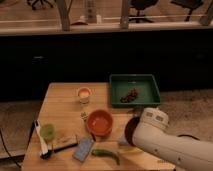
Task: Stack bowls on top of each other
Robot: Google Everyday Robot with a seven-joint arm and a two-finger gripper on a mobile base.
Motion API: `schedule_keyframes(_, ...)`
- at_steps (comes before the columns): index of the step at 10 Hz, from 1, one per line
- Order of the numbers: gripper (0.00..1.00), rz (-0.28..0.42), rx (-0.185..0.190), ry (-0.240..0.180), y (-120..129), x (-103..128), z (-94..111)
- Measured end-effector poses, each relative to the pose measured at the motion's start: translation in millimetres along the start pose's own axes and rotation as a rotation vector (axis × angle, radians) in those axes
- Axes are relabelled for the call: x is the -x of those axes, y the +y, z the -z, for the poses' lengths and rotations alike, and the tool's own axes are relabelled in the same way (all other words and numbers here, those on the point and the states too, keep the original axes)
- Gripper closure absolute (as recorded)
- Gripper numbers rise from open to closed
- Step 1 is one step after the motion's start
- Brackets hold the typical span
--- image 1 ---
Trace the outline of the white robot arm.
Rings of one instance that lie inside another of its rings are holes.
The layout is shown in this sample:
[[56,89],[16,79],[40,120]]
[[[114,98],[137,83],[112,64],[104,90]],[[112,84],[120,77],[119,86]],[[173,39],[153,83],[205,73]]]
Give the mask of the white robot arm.
[[168,115],[157,108],[145,108],[137,125],[133,144],[187,171],[213,171],[213,143],[169,135]]

